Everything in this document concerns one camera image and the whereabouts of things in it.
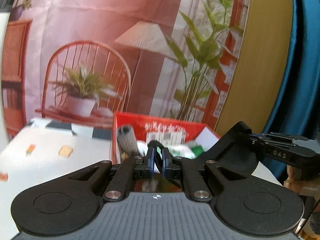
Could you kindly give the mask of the person's right hand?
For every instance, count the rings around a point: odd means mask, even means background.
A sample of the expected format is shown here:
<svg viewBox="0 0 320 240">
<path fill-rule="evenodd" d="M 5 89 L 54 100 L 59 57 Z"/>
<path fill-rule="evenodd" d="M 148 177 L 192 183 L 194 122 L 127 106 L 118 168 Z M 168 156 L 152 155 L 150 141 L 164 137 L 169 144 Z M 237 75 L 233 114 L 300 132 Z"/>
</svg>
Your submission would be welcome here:
<svg viewBox="0 0 320 240">
<path fill-rule="evenodd" d="M 305 181 L 298 179 L 298 172 L 299 169 L 287 165 L 288 178 L 284 181 L 284 187 L 299 195 L 313 197 L 316 202 L 319 201 L 319 177 Z M 303 227 L 303 231 L 309 239 L 319 239 L 319 204 Z"/>
</svg>

